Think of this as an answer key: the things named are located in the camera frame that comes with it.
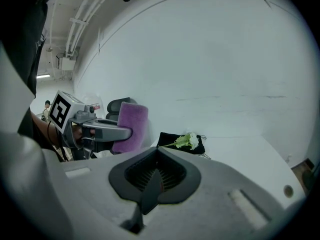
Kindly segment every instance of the white flower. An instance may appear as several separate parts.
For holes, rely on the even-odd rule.
[[[197,135],[194,132],[190,133],[190,139],[189,142],[191,144],[191,150],[194,150],[199,145],[199,140],[197,138]]]

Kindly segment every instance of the person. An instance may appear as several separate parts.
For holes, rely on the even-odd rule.
[[[49,100],[46,100],[45,103],[44,103],[44,110],[42,112],[42,116],[41,116],[41,120],[42,121],[45,121],[45,122],[49,122],[49,107],[50,107],[50,101]]]
[[[14,6],[1,4],[2,8],[6,8],[1,15],[6,19],[1,25],[2,44],[16,72],[34,95],[44,46],[41,37],[48,12],[47,2],[48,0],[14,0]],[[24,115],[18,133],[34,139],[42,149],[55,151],[53,145],[59,146],[56,128],[42,121],[30,109]],[[81,139],[80,127],[74,127],[73,136],[78,141]]]

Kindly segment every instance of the white curved wall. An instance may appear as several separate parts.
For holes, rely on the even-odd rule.
[[[137,0],[118,15],[112,1],[85,34],[76,96],[147,106],[146,144],[190,128],[208,138],[263,136],[290,166],[307,156],[319,51],[286,0],[286,10],[279,0]]]

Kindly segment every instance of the purple sponge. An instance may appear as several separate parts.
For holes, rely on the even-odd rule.
[[[117,125],[131,128],[132,136],[126,140],[115,141],[112,150],[117,153],[139,150],[145,138],[147,123],[147,107],[122,102]]]

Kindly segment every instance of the ceiling light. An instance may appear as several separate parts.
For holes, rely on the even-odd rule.
[[[37,75],[36,79],[38,79],[38,78],[49,78],[49,77],[50,77],[49,74],[42,74],[42,75]]]

